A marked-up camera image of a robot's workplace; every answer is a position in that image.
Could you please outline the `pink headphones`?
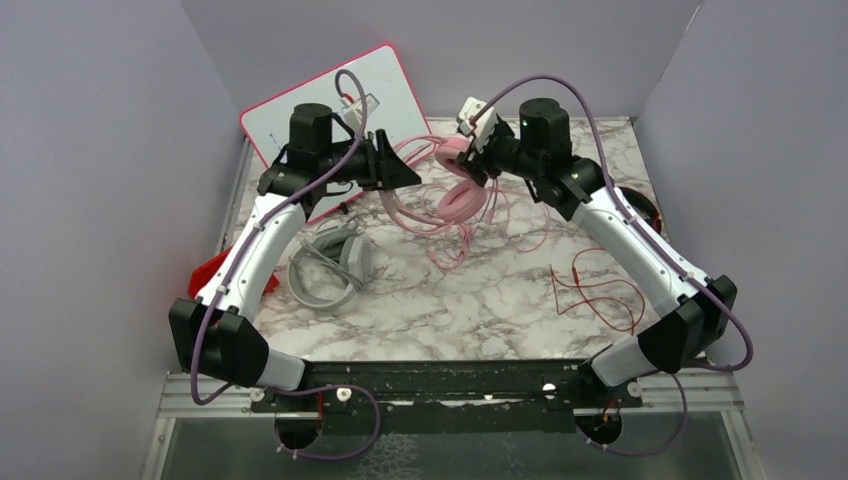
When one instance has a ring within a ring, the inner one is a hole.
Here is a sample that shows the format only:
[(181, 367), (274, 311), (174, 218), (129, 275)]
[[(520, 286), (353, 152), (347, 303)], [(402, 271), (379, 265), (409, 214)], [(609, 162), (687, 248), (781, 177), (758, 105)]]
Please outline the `pink headphones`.
[(425, 141), (436, 146), (433, 155), (446, 170), (462, 178), (449, 189), (437, 205), (434, 217), (427, 217), (403, 206), (393, 191), (381, 191), (380, 200), (390, 219), (404, 230), (420, 235), (434, 235), (453, 226), (458, 226), (474, 217), (487, 202), (487, 191), (478, 185), (471, 175), (458, 165), (458, 157), (465, 153), (471, 143), (461, 136), (443, 137), (419, 135), (401, 140), (393, 149), (402, 150), (408, 144)]

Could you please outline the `grey white headphones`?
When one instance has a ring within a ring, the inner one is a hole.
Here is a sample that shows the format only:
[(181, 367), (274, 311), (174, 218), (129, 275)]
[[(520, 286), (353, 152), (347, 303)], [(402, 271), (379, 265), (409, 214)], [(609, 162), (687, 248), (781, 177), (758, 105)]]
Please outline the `grey white headphones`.
[[(344, 281), (345, 289), (334, 299), (310, 293), (300, 273), (300, 264), (314, 261)], [(374, 273), (373, 246), (363, 236), (355, 220), (317, 231), (311, 241), (290, 257), (288, 283), (294, 298), (303, 306), (320, 312), (338, 310), (349, 303), (372, 279)]]

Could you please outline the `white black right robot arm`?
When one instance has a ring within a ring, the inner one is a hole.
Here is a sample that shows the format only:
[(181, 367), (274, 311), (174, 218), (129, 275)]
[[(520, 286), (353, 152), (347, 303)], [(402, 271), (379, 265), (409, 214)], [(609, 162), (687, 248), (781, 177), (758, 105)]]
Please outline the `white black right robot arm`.
[(659, 317), (580, 366), (577, 393), (585, 404), (604, 405), (617, 386), (638, 376), (678, 372), (724, 334), (736, 285), (686, 261), (621, 189), (607, 187), (599, 163), (573, 153), (569, 115), (557, 101), (523, 102), (517, 131), (474, 97), (465, 100), (457, 121), (471, 141), (459, 165), (473, 180), (501, 173), (522, 178), (535, 201), (586, 232), (624, 268)]

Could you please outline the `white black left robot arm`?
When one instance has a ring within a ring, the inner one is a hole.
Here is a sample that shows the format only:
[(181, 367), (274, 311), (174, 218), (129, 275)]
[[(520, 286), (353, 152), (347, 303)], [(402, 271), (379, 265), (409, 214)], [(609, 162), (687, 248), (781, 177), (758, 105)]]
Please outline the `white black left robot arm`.
[(272, 349), (254, 327), (262, 293), (288, 244), (330, 183), (363, 191), (421, 184), (383, 129), (353, 128), (330, 107), (294, 107), (289, 138), (261, 175), (252, 217), (212, 278), (191, 299), (174, 301), (168, 320), (181, 367), (229, 385), (270, 387), (285, 407), (313, 401), (307, 361)]

